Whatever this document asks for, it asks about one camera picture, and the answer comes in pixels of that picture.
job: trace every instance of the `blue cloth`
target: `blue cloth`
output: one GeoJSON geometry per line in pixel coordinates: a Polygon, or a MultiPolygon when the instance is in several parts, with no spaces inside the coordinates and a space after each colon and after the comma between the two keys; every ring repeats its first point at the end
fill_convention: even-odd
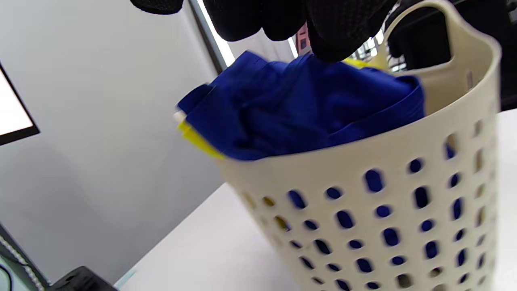
{"type": "Polygon", "coordinates": [[[423,104],[412,76],[325,63],[313,55],[267,62],[245,52],[178,106],[221,153],[253,161],[387,132],[423,118],[423,104]]]}

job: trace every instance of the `laundry basket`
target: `laundry basket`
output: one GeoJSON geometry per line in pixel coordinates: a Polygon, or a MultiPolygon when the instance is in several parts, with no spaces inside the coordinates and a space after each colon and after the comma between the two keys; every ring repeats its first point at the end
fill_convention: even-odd
{"type": "Polygon", "coordinates": [[[453,54],[399,74],[421,79],[424,119],[333,148],[219,161],[303,290],[491,289],[500,47],[443,0],[393,25],[424,6],[445,14],[453,54]]]}

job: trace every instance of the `yellow fabric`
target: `yellow fabric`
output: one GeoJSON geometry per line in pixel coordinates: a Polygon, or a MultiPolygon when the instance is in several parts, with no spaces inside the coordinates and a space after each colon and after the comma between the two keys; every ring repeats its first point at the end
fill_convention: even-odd
{"type": "Polygon", "coordinates": [[[208,143],[187,121],[183,120],[178,129],[183,133],[183,138],[190,141],[200,150],[214,158],[225,158],[218,150],[208,143]]]}

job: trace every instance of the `basket hole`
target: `basket hole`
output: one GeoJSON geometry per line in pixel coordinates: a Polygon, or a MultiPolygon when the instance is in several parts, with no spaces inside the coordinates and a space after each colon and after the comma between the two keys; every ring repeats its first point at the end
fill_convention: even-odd
{"type": "Polygon", "coordinates": [[[287,221],[285,220],[285,218],[277,215],[275,216],[275,222],[277,223],[278,227],[285,231],[285,232],[288,232],[291,230],[291,226],[289,225],[289,223],[287,223],[287,221]]]}
{"type": "Polygon", "coordinates": [[[316,247],[318,248],[320,253],[322,253],[324,255],[329,255],[332,253],[332,249],[328,246],[328,244],[324,240],[317,239],[314,241],[314,244],[316,245],[316,247]]]}
{"type": "Polygon", "coordinates": [[[338,199],[339,197],[341,197],[341,191],[337,188],[337,187],[331,187],[329,189],[327,189],[327,197],[330,198],[330,199],[338,199]]]}
{"type": "Polygon", "coordinates": [[[463,238],[467,230],[465,228],[460,229],[458,232],[456,232],[456,235],[454,236],[454,241],[459,241],[463,238]]]}
{"type": "Polygon", "coordinates": [[[359,270],[363,273],[371,273],[373,271],[373,266],[367,258],[357,259],[356,263],[359,270]]]}
{"type": "Polygon", "coordinates": [[[476,227],[481,226],[485,220],[485,210],[484,206],[478,210],[478,215],[476,215],[476,227]]]}
{"type": "Polygon", "coordinates": [[[383,178],[381,176],[381,172],[376,169],[368,170],[364,174],[364,179],[366,180],[366,184],[368,189],[371,192],[379,192],[384,188],[383,178]]]}
{"type": "Polygon", "coordinates": [[[428,259],[432,259],[439,254],[438,243],[436,241],[430,241],[425,244],[425,255],[428,259]]]}
{"type": "Polygon", "coordinates": [[[453,220],[457,220],[461,217],[463,213],[463,199],[458,198],[452,204],[452,217],[453,220]]]}
{"type": "Polygon", "coordinates": [[[476,152],[474,173],[479,172],[483,168],[483,149],[476,152]]]}
{"type": "Polygon", "coordinates": [[[461,267],[467,261],[467,249],[462,249],[456,256],[456,267],[461,267]]]}
{"type": "Polygon", "coordinates": [[[474,123],[474,137],[479,136],[481,131],[483,130],[483,122],[481,120],[474,123]]]}
{"type": "Polygon", "coordinates": [[[306,220],[303,222],[308,230],[316,230],[319,228],[318,223],[314,220],[306,220]]]}
{"type": "Polygon", "coordinates": [[[354,227],[354,219],[346,210],[338,211],[338,213],[336,213],[336,217],[343,228],[354,227]]]}
{"type": "Polygon", "coordinates": [[[483,196],[484,194],[484,184],[479,185],[478,189],[476,190],[476,198],[479,198],[483,196]]]}
{"type": "Polygon", "coordinates": [[[395,266],[400,266],[405,262],[406,262],[406,258],[403,256],[396,256],[396,257],[391,258],[391,263],[394,264],[395,266]]]}
{"type": "Polygon", "coordinates": [[[312,265],[312,262],[308,258],[300,257],[300,260],[307,269],[314,270],[314,265],[312,265]]]}
{"type": "Polygon", "coordinates": [[[429,204],[429,196],[427,195],[427,187],[418,187],[415,190],[415,205],[417,208],[424,208],[429,204]]]}
{"type": "Polygon", "coordinates": [[[417,173],[423,167],[423,160],[421,158],[416,158],[409,163],[409,173],[417,173]]]}
{"type": "Polygon", "coordinates": [[[291,199],[291,202],[293,203],[295,208],[303,209],[307,207],[307,204],[305,203],[305,200],[301,196],[300,193],[296,190],[291,190],[288,193],[289,199],[291,199]]]}
{"type": "Polygon", "coordinates": [[[456,185],[459,184],[460,180],[461,180],[460,173],[456,173],[456,174],[452,175],[451,178],[449,179],[449,188],[456,187],[456,185]]]}
{"type": "Polygon", "coordinates": [[[351,249],[357,250],[362,248],[362,242],[360,240],[353,239],[348,242],[348,245],[351,249]]]}
{"type": "Polygon", "coordinates": [[[482,253],[478,259],[478,270],[483,268],[485,262],[485,253],[482,253]]]}
{"type": "Polygon", "coordinates": [[[456,134],[451,134],[445,139],[445,158],[451,159],[458,153],[458,139],[456,134]]]}
{"type": "Polygon", "coordinates": [[[250,196],[250,194],[248,194],[248,192],[241,192],[241,195],[244,197],[244,200],[246,201],[246,203],[248,204],[248,206],[251,209],[255,209],[257,207],[257,205],[255,204],[255,201],[253,201],[253,198],[251,198],[251,196],[250,196]]]}
{"type": "Polygon", "coordinates": [[[325,282],[323,282],[323,280],[321,278],[318,278],[318,277],[312,277],[312,280],[318,284],[318,285],[323,285],[325,284],[325,282]]]}
{"type": "Polygon", "coordinates": [[[348,282],[346,282],[345,280],[337,279],[336,284],[339,287],[339,289],[341,289],[341,290],[344,290],[344,291],[352,290],[352,289],[350,289],[348,282]]]}
{"type": "Polygon", "coordinates": [[[409,274],[398,275],[397,282],[401,288],[409,288],[413,285],[413,279],[409,274]]]}
{"type": "Polygon", "coordinates": [[[468,280],[468,273],[463,274],[463,276],[461,276],[461,278],[458,280],[458,284],[463,284],[467,280],[468,280]]]}
{"type": "Polygon", "coordinates": [[[479,237],[478,242],[476,243],[476,246],[480,246],[484,243],[485,235],[482,235],[479,237]]]}
{"type": "Polygon", "coordinates": [[[375,210],[380,218],[388,217],[391,214],[391,208],[388,205],[381,205],[375,210]]]}
{"type": "Polygon", "coordinates": [[[432,291],[447,291],[447,288],[444,284],[440,284],[434,287],[432,291]]]}
{"type": "Polygon", "coordinates": [[[420,229],[421,229],[423,232],[429,231],[429,230],[431,230],[433,227],[434,227],[434,220],[432,220],[432,219],[428,219],[428,220],[426,220],[426,221],[422,222],[422,224],[420,224],[420,229]]]}
{"type": "Polygon", "coordinates": [[[366,287],[368,287],[370,290],[377,290],[381,287],[381,285],[378,282],[368,282],[366,287]]]}
{"type": "Polygon", "coordinates": [[[485,279],[486,279],[486,276],[481,277],[479,279],[478,285],[483,285],[483,283],[485,282],[485,279]]]}
{"type": "Polygon", "coordinates": [[[430,272],[429,272],[429,277],[431,278],[435,278],[435,277],[438,277],[440,276],[441,273],[444,272],[444,269],[442,267],[437,267],[437,268],[434,268],[432,269],[430,272]]]}
{"type": "Polygon", "coordinates": [[[289,242],[291,244],[291,246],[295,249],[301,249],[301,243],[295,241],[295,240],[292,240],[289,242]]]}
{"type": "Polygon", "coordinates": [[[266,197],[262,198],[262,202],[263,202],[266,206],[268,206],[268,207],[273,207],[273,206],[275,206],[275,201],[274,201],[274,200],[273,200],[273,198],[271,198],[271,197],[267,197],[267,196],[266,196],[266,197]]]}
{"type": "Polygon", "coordinates": [[[329,270],[331,270],[333,272],[341,271],[341,267],[339,265],[337,265],[337,264],[328,264],[327,268],[329,268],[329,270]]]}
{"type": "Polygon", "coordinates": [[[395,246],[399,244],[399,235],[395,228],[386,228],[383,231],[384,241],[388,246],[395,246]]]}

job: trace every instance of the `white table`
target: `white table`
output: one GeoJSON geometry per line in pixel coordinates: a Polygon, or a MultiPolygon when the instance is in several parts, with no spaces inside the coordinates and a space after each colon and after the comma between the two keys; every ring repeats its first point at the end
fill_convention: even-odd
{"type": "MultiPolygon", "coordinates": [[[[517,286],[517,110],[499,114],[499,246],[495,291],[517,286]]],[[[119,282],[120,291],[299,291],[227,184],[119,282]]]]}

